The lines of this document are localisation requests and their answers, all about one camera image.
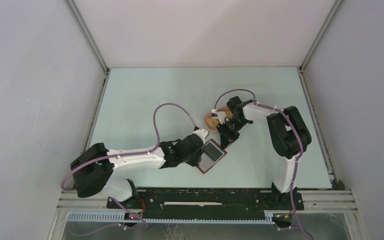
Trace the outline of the pink plastic tray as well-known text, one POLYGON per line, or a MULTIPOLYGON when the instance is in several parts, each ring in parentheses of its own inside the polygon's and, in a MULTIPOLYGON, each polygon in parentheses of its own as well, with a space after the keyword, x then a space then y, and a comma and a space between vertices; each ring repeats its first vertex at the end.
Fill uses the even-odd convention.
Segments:
POLYGON ((232 111, 225 105, 216 110, 216 113, 208 113, 204 116, 203 122, 208 131, 217 134, 217 126, 227 122, 233 117, 232 111))

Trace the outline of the brown leather card holder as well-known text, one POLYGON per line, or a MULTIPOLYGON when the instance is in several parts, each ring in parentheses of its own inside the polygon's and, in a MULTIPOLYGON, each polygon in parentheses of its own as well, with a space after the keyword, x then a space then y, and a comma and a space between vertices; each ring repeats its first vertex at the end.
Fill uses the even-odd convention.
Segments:
POLYGON ((214 139, 210 139, 204 145, 204 152, 197 168, 202 174, 206 174, 226 155, 227 151, 223 150, 214 139))

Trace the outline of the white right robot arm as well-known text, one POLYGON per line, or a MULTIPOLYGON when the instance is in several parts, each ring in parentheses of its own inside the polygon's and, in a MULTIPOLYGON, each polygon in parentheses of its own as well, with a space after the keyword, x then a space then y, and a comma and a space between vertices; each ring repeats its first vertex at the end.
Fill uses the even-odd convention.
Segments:
POLYGON ((239 138, 239 131, 245 125, 266 121, 272 146, 282 159, 279 174, 273 182, 277 191, 271 194, 270 201, 275 208, 284 209, 291 202, 288 192, 294 188, 301 157, 312 142, 299 110, 295 106, 271 107, 255 99, 242 101, 238 96, 230 98, 226 106, 231 116, 223 116, 216 107, 211 110, 212 117, 219 121, 216 130, 223 150, 239 138))

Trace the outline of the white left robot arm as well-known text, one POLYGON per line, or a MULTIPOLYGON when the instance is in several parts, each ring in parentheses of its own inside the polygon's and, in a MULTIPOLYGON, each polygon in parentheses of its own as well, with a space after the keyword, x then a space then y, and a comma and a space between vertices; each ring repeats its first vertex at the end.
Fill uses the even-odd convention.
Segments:
POLYGON ((208 132, 202 128, 182 140, 162 141, 154 150, 107 149, 96 143, 71 164, 74 187, 79 198, 98 194, 133 208, 138 202, 136 187, 126 172, 141 169, 175 168, 180 164, 199 165, 208 132))

